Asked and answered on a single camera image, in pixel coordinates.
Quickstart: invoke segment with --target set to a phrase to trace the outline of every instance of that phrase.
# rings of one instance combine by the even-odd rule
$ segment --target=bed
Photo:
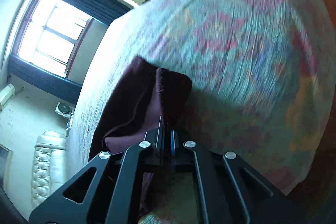
[[[67,143],[69,176],[87,163],[103,108],[135,55],[192,80],[179,125],[193,140],[216,153],[234,150],[306,209],[314,206],[309,195],[318,194],[319,203],[327,196],[332,183],[320,186],[333,181],[336,159],[333,114],[329,119],[336,45],[322,0],[153,0],[115,20],[76,106]],[[328,170],[328,178],[321,182],[314,169]],[[158,189],[163,196],[172,188],[190,190],[188,177],[162,179],[171,181],[171,189]],[[178,199],[194,208],[181,193],[157,203],[177,207]]]

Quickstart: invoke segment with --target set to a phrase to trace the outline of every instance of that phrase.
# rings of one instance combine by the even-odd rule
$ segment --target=silver screw
[[[228,158],[229,160],[234,160],[237,157],[237,155],[236,153],[229,151],[225,153],[225,157]]]
[[[142,148],[147,148],[151,145],[150,142],[148,141],[142,141],[141,143],[139,143],[139,146],[142,147]]]
[[[106,151],[103,151],[99,154],[99,158],[101,158],[102,160],[106,160],[108,159],[109,157],[111,156],[110,153],[106,152]]]
[[[193,148],[196,146],[196,143],[194,141],[187,141],[184,145],[188,148]]]

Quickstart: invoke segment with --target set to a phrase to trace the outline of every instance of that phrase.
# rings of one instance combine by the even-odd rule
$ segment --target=white tufted sofa
[[[54,131],[45,131],[35,144],[31,176],[33,208],[46,200],[67,181],[66,137]]]

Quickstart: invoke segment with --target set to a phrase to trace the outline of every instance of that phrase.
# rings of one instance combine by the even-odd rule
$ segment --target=dark purple cloth
[[[183,74],[157,68],[136,56],[116,85],[93,135],[89,160],[102,150],[125,151],[159,127],[160,116],[169,132],[175,125],[191,91],[192,82]],[[141,206],[145,209],[152,174],[145,173]]]

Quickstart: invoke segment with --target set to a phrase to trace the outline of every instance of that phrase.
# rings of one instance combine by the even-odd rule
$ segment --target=air conditioner
[[[0,92],[0,110],[2,111],[9,101],[15,95],[15,88],[12,84],[7,85],[1,92]]]
[[[55,112],[58,115],[61,115],[63,118],[67,118],[67,119],[70,118],[70,116],[74,113],[74,111],[75,111],[74,107],[69,106],[65,103],[61,103],[61,102],[57,103],[57,106],[55,109]]]

